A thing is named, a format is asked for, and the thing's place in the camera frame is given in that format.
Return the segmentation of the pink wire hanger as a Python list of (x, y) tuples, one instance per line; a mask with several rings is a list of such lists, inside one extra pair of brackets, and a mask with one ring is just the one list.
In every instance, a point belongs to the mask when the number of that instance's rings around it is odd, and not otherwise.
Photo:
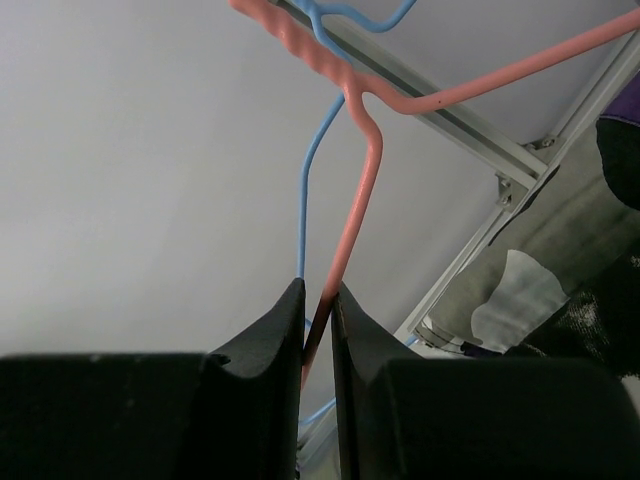
[(312, 38), (284, 10), (268, 1), (232, 1), (230, 6), (258, 22), (293, 56), (340, 87), (349, 114), (367, 140), (367, 152), (355, 197), (339, 240), (312, 327), (302, 353), (301, 383), (305, 384), (322, 339), (330, 308), (343, 279), (349, 258), (374, 188), (382, 159), (382, 133), (367, 112), (362, 95), (371, 93), (403, 115), (431, 113), (496, 90), (532, 74), (590, 51), (639, 28), (637, 9), (601, 26), (502, 67), (464, 84), (418, 98), (406, 97), (382, 79), (357, 72), (344, 59)]

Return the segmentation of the black white floral trousers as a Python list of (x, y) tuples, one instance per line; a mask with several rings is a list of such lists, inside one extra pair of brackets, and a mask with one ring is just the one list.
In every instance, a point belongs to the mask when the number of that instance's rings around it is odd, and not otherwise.
[(604, 265), (569, 301), (507, 351), (510, 357), (583, 358), (616, 377), (639, 377), (639, 124), (605, 115), (596, 122), (602, 198), (618, 209), (596, 234)]

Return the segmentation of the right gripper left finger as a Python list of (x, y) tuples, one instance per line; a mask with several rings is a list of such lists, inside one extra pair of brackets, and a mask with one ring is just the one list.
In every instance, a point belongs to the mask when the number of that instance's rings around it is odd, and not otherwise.
[(5, 479), (291, 479), (305, 285), (210, 352), (1, 361)]

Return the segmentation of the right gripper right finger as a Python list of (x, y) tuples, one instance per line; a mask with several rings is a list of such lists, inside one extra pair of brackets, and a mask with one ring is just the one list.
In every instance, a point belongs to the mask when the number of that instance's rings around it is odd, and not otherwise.
[(332, 348), (345, 479), (635, 479), (639, 418), (595, 365), (424, 358), (347, 288)]

